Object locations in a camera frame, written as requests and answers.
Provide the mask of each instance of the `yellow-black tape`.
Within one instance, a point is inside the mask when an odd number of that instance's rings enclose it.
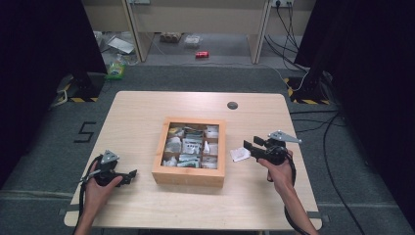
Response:
[[[305,94],[304,92],[301,92],[301,90],[295,91],[291,88],[289,78],[284,78],[284,81],[287,84],[288,95],[290,97],[291,102],[307,105],[330,105],[329,100],[325,97],[324,94],[321,94],[321,96],[319,97],[307,97],[307,95],[309,94]]]

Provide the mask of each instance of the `wooden table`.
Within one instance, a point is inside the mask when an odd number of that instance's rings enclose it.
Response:
[[[238,103],[230,110],[228,102]],[[152,176],[153,160],[165,117],[226,119],[226,176],[223,188],[158,185]],[[281,129],[295,136],[286,101],[280,94],[147,92],[117,93],[91,153],[88,165],[105,150],[120,156],[117,172],[138,169],[130,185],[115,188],[94,226],[123,228],[287,230],[284,205],[267,169],[254,158],[233,163],[230,150],[253,142],[254,135]],[[300,146],[294,152],[296,189],[308,212],[318,212]],[[79,187],[72,204],[78,204]],[[77,211],[68,211],[65,224],[75,226]],[[321,219],[311,219],[319,229]]]

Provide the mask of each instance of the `hand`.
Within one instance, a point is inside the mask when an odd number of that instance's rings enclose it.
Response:
[[[293,151],[288,150],[288,154],[293,156]],[[288,160],[282,164],[275,165],[265,159],[259,159],[258,162],[268,168],[268,180],[274,181],[275,190],[281,195],[287,187],[293,186],[293,174]]]
[[[97,162],[95,162],[90,170],[90,173],[95,170]],[[85,203],[83,207],[82,216],[79,219],[78,225],[74,232],[75,235],[86,235],[90,233],[92,223],[97,213],[107,203],[113,189],[121,182],[122,176],[114,178],[107,186],[100,186],[94,177],[88,180],[85,189]]]
[[[275,165],[265,159],[259,159],[258,162],[268,168],[268,180],[272,178],[275,190],[281,196],[284,205],[294,223],[308,234],[318,234],[308,215],[306,214],[301,201],[293,186],[293,173],[288,160],[282,164]]]
[[[91,171],[95,170],[97,162],[95,162]],[[113,192],[117,184],[122,180],[122,176],[114,178],[107,186],[100,186],[94,177],[91,177],[86,184],[85,189],[85,204],[84,212],[94,214],[94,216],[101,210],[101,208],[107,203],[108,198]]]

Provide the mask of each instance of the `human hand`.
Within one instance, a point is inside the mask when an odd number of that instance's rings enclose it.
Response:
[[[288,154],[292,157],[293,151],[288,150]],[[268,180],[272,179],[275,190],[281,195],[287,188],[293,187],[293,173],[288,160],[284,160],[282,164],[272,164],[268,160],[258,159],[258,162],[268,168]]]
[[[90,172],[95,170],[96,165],[97,162],[92,165]],[[113,192],[113,189],[121,180],[122,176],[118,176],[114,178],[107,186],[103,187],[97,183],[94,177],[91,177],[86,184],[83,212],[95,216],[107,203],[107,200]]]

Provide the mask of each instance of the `white object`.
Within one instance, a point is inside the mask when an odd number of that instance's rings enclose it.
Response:
[[[236,149],[236,150],[231,150],[231,157],[234,162],[248,159],[250,156],[251,156],[250,151],[243,147]]]
[[[134,45],[126,42],[124,40],[121,40],[117,37],[113,37],[110,42],[108,43],[109,46],[114,47],[120,51],[123,51],[125,53],[131,53],[132,50],[134,50]]]
[[[169,161],[162,161],[162,165],[164,166],[177,166],[177,159],[171,157]]]
[[[208,141],[205,141],[204,153],[205,154],[210,153],[210,147],[208,146]]]

